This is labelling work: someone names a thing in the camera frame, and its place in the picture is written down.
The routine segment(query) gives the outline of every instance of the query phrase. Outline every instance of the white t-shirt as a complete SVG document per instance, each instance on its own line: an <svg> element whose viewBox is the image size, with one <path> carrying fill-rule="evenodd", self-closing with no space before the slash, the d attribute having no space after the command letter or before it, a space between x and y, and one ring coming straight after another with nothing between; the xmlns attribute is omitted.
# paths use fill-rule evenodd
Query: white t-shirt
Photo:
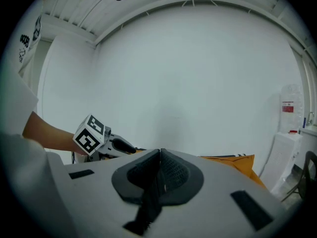
<svg viewBox="0 0 317 238"><path fill-rule="evenodd" d="M12 33L0 62L0 131L22 134L38 101L32 93L32 68L41 37L43 0L35 0Z"/></svg>

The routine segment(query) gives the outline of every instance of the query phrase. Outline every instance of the black and white fiducial cube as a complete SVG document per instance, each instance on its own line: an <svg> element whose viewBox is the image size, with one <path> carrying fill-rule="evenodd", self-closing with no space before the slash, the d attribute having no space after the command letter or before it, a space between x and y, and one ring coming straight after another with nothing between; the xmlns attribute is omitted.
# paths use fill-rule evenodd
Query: black and white fiducial cube
<svg viewBox="0 0 317 238"><path fill-rule="evenodd" d="M104 131L105 126L92 114L89 114L79 125L73 140L88 155L92 155L104 144Z"/></svg>

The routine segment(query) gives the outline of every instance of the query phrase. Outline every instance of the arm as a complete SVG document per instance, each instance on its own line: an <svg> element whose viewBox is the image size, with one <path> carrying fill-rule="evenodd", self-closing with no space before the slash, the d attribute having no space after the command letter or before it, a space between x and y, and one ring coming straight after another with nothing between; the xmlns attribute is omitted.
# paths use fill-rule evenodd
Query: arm
<svg viewBox="0 0 317 238"><path fill-rule="evenodd" d="M43 147L71 151L81 155L86 153L73 141L74 134L55 128L32 112L23 131L23 136L33 139Z"/></svg>

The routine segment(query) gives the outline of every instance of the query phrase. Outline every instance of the white cabinet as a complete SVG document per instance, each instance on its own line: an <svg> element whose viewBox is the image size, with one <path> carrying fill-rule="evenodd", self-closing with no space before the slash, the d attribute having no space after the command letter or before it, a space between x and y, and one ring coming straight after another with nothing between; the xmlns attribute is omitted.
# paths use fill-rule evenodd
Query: white cabinet
<svg viewBox="0 0 317 238"><path fill-rule="evenodd" d="M301 128L300 134L303 136L299 155L296 158L295 164L301 169L304 168L305 155L308 151L317 154L317 127L309 126L308 128Z"/></svg>

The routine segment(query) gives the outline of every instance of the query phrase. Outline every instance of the black rubber pad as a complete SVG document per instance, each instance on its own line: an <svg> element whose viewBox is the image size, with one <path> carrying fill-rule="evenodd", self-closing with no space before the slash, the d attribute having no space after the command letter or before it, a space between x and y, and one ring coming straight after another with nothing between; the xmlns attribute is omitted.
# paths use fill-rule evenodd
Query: black rubber pad
<svg viewBox="0 0 317 238"><path fill-rule="evenodd" d="M257 204L257 202L245 191L239 190L231 193L232 198L240 207L244 215L251 222L255 230L260 230L273 219Z"/></svg>
<svg viewBox="0 0 317 238"><path fill-rule="evenodd" d="M70 173L69 176L72 179L77 179L77 178L85 177L85 176L92 175L92 174L94 174L94 171L87 169L87 170L83 170L83 171L79 171L79 172Z"/></svg>

